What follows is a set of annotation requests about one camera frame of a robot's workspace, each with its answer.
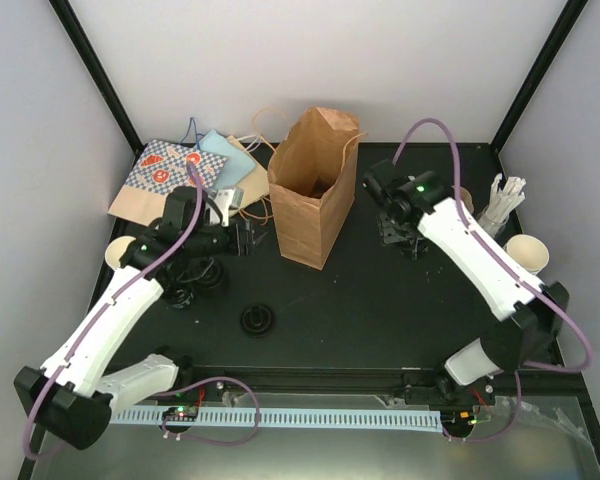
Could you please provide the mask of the brown paper bag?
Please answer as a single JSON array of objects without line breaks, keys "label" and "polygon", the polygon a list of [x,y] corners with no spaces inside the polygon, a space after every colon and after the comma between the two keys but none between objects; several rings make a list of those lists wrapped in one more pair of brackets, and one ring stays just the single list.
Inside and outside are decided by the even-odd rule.
[{"label": "brown paper bag", "polygon": [[355,200],[358,148],[366,133],[348,112],[310,107],[267,167],[282,257],[321,270]]}]

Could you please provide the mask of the white straws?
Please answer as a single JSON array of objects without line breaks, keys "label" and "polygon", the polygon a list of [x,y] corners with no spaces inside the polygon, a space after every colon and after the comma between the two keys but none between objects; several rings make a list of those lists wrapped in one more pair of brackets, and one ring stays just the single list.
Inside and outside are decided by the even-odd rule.
[{"label": "white straws", "polygon": [[525,200],[526,183],[521,177],[504,178],[502,174],[494,177],[488,204],[477,216],[478,224],[491,238],[503,232],[510,214]]}]

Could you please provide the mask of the black sleeved paper cup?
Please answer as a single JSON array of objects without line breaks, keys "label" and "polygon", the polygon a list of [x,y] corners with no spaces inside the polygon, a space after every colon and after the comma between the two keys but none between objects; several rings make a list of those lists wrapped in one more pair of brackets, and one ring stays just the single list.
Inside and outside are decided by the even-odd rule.
[{"label": "black sleeved paper cup", "polygon": [[422,258],[429,249],[429,243],[423,237],[408,238],[398,245],[400,252],[410,260]]}]

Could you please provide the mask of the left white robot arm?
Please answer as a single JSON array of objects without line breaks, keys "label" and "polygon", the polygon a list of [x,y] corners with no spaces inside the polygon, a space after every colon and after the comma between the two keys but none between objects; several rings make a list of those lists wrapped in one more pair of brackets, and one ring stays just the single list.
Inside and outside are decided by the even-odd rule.
[{"label": "left white robot arm", "polygon": [[85,319],[39,368],[23,367],[14,387],[27,414],[23,447],[41,427],[78,450],[95,443],[113,417],[149,398],[187,397],[204,390],[191,359],[166,348],[113,374],[105,372],[137,322],[159,299],[185,308],[196,296],[221,288],[220,255],[245,256],[255,246],[250,221],[234,219],[234,190],[208,195],[178,187],[162,214],[136,237],[110,244],[117,253],[113,276]]}]

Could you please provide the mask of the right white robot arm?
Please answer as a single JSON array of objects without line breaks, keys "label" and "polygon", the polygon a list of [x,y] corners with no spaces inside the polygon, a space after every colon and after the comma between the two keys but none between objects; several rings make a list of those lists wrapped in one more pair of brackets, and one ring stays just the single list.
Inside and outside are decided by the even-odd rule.
[{"label": "right white robot arm", "polygon": [[365,173],[362,184],[392,227],[416,242],[433,243],[453,261],[496,319],[444,361],[434,379],[441,400],[459,402],[476,380],[516,370],[555,340],[563,320],[546,303],[565,308],[566,288],[545,284],[513,261],[435,173],[408,178],[383,160]]}]

